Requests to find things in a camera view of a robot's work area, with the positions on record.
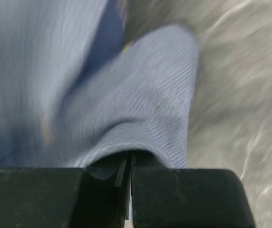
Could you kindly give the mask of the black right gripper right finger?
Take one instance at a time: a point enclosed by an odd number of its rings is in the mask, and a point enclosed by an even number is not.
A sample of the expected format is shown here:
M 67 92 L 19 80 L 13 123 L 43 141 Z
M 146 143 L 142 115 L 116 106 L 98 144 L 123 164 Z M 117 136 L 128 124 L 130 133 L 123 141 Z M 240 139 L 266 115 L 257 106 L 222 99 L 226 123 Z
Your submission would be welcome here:
M 170 169 L 148 152 L 131 159 L 136 228 L 253 228 L 244 187 L 228 169 Z

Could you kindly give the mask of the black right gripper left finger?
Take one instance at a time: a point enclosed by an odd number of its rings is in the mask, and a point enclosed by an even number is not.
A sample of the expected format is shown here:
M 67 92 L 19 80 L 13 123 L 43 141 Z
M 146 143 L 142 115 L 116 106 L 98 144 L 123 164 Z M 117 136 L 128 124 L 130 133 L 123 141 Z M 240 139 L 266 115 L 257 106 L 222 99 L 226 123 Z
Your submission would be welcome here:
M 0 168 L 0 228 L 122 228 L 129 156 L 83 168 Z

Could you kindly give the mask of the blue fish print pillowcase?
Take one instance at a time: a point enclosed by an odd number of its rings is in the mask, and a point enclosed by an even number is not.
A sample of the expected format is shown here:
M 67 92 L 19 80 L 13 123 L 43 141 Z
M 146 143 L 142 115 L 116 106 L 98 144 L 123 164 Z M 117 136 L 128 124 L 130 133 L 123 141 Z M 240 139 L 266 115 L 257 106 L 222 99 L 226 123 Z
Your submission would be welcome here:
M 123 46 L 122 0 L 0 0 L 0 168 L 83 168 L 148 152 L 186 166 L 196 36 Z

